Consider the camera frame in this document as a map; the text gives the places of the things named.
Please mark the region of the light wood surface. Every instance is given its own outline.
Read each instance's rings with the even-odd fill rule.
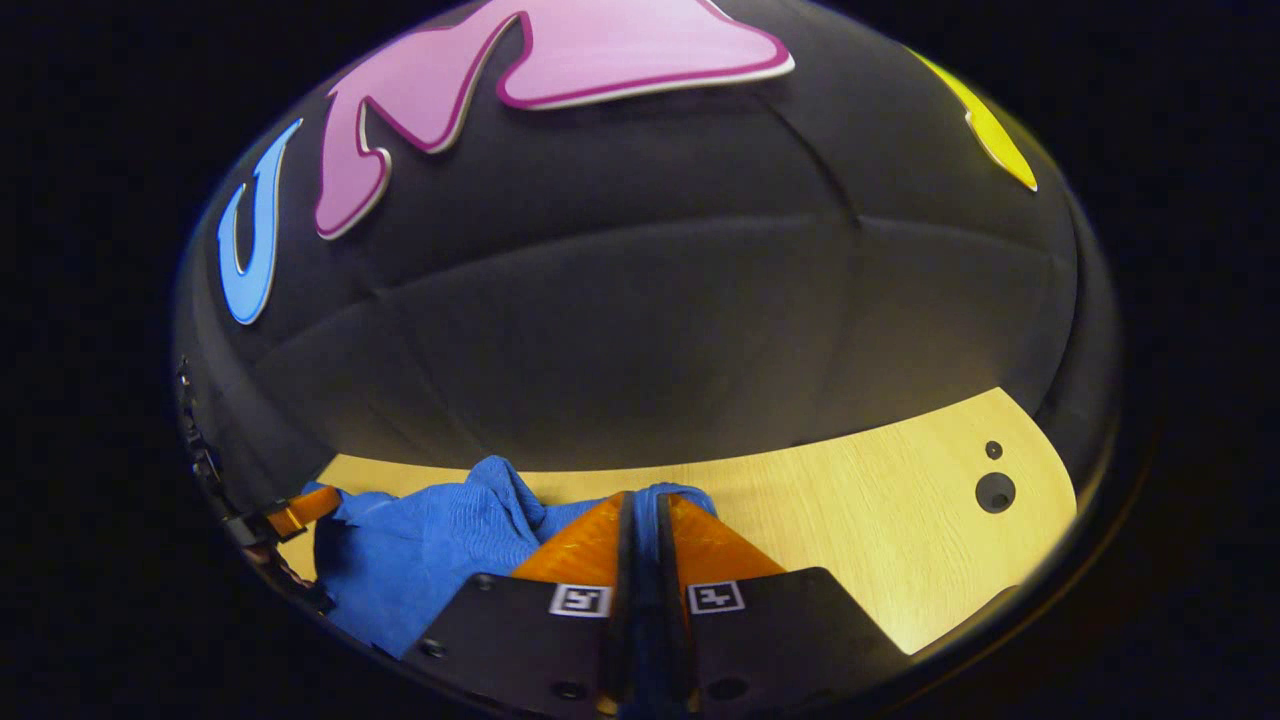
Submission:
[[[988,441],[1004,447],[992,460]],[[466,469],[337,456],[317,480],[403,497],[462,482]],[[991,514],[975,486],[1012,478],[1016,497]],[[694,486],[719,518],[787,570],[831,570],[905,652],[969,618],[1044,559],[1075,518],[1066,468],[1002,389],[892,425],[787,450],[625,470],[521,473],[545,505],[603,498],[657,482]],[[280,546],[315,578],[310,533]]]

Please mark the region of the blue cloth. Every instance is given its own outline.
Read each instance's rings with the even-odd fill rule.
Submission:
[[[303,492],[320,487],[308,483]],[[402,498],[338,492],[342,505],[315,529],[316,574],[335,605],[328,618],[394,657],[412,646],[468,577],[509,575],[541,543],[604,500],[543,506],[511,462],[498,456],[483,460],[462,483]],[[664,493],[716,512],[707,493],[686,486],[658,483],[635,493],[641,566],[657,565],[657,500]]]

